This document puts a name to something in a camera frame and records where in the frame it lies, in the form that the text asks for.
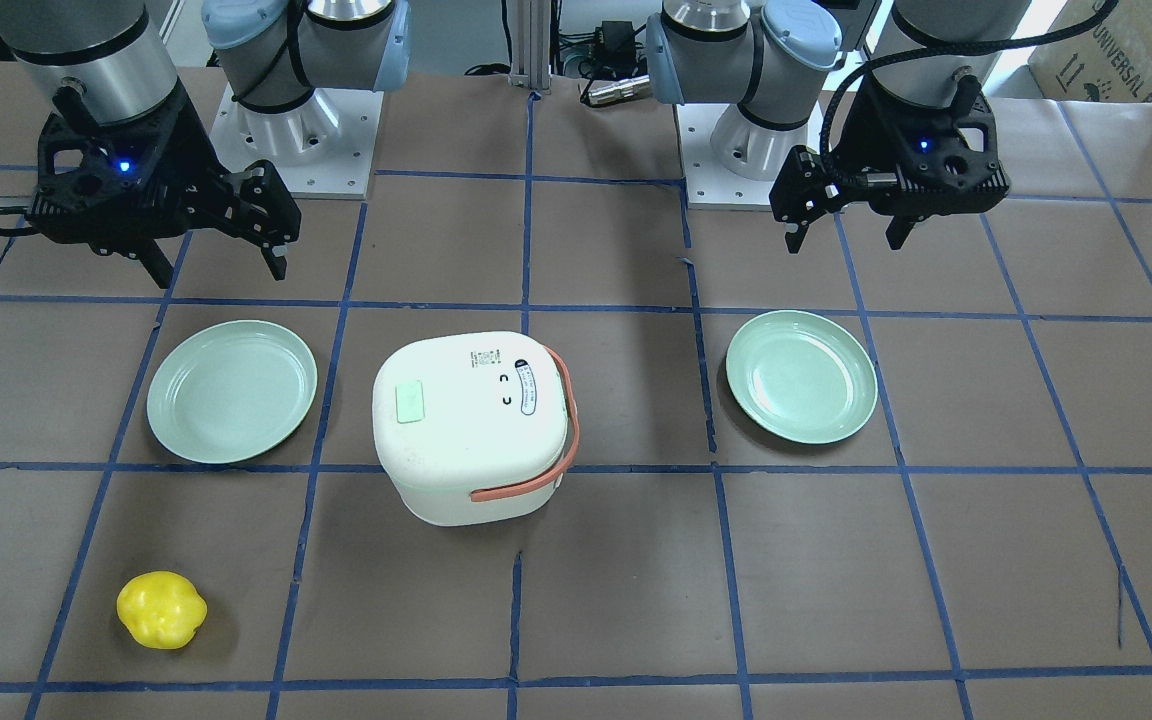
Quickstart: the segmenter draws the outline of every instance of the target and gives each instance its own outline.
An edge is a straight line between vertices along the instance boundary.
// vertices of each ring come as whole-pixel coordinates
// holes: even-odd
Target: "bell pepper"
[[[179,650],[194,638],[207,604],[189,579],[168,570],[137,575],[118,593],[118,619],[136,642],[156,650]]]

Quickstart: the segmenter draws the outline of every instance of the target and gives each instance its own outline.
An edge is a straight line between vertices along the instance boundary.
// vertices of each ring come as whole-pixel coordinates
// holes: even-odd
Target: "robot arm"
[[[993,209],[1009,191],[980,79],[1002,50],[1060,41],[1087,31],[1114,9],[1033,38],[1009,38],[1028,0],[955,3],[896,0],[876,59],[842,82],[824,112],[819,152],[795,146],[772,187],[772,213],[797,252],[808,226],[856,200],[890,215],[887,242],[900,250],[915,225],[932,215]],[[836,149],[829,126],[842,92],[856,92]]]
[[[274,279],[301,213],[274,165],[229,173],[217,159],[166,48],[136,0],[0,0],[0,35],[50,97],[38,179],[0,215],[58,243],[141,262],[159,287],[173,267],[157,240],[218,228],[257,245]],[[59,156],[81,156],[77,168]]]

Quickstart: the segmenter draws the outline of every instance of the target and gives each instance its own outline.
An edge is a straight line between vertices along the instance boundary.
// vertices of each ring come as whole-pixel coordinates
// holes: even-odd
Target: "light green plate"
[[[874,364],[856,338],[799,310],[742,325],[727,347],[727,382],[755,423],[813,445],[863,429],[878,400]]]

